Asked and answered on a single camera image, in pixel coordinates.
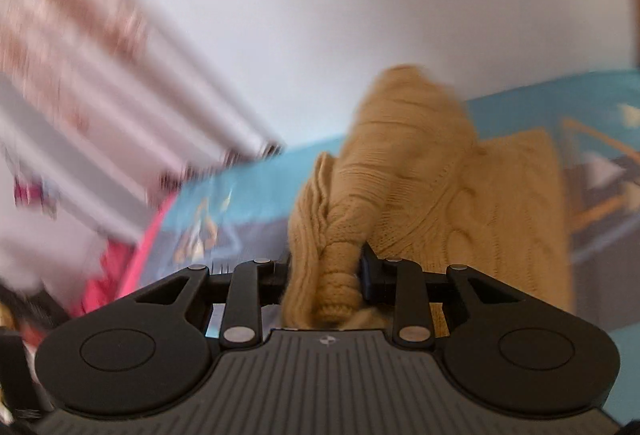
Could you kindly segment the tan cable-knit cardigan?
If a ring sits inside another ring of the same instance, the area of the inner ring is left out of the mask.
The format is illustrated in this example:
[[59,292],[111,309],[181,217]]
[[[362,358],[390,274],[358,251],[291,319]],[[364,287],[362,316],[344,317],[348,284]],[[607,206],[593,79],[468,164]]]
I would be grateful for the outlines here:
[[385,325],[363,302],[361,250],[442,273],[471,266],[571,311],[563,177],[541,128],[483,140],[465,107],[413,65],[384,71],[342,149],[318,156],[288,220],[282,322]]

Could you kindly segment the blue and grey bedsheet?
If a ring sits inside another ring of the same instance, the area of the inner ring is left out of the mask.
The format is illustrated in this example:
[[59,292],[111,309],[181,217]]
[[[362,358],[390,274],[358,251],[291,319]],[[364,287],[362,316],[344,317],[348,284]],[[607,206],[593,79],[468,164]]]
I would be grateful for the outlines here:
[[550,136],[483,140],[417,69],[382,74],[339,154],[243,167],[288,211],[288,259],[198,275],[216,363],[150,434],[619,434],[612,340],[570,313]]

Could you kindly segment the pink striped curtain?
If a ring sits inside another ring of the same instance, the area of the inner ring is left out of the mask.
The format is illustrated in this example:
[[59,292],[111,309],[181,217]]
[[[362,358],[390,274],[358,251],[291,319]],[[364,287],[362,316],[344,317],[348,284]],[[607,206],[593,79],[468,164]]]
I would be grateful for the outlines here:
[[183,182],[281,149],[141,0],[1,0],[1,142],[129,242]]

